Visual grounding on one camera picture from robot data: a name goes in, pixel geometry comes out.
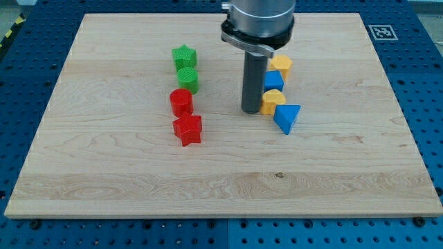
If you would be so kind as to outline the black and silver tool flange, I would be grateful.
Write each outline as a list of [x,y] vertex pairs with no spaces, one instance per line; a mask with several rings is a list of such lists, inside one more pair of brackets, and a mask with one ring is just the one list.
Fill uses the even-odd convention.
[[295,18],[292,17],[289,27],[282,33],[272,37],[254,37],[240,32],[231,21],[225,20],[221,24],[221,40],[246,52],[272,58],[276,50],[290,41],[294,23]]

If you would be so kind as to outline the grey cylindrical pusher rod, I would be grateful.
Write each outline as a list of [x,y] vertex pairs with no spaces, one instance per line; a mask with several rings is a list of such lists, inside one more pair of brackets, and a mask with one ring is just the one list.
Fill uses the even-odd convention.
[[245,113],[260,110],[268,58],[259,53],[245,52],[241,108]]

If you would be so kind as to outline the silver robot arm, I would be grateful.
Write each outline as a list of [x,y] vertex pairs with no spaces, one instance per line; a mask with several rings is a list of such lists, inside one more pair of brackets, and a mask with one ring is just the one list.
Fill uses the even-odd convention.
[[296,0],[228,0],[221,40],[244,51],[241,108],[260,110],[268,61],[291,39]]

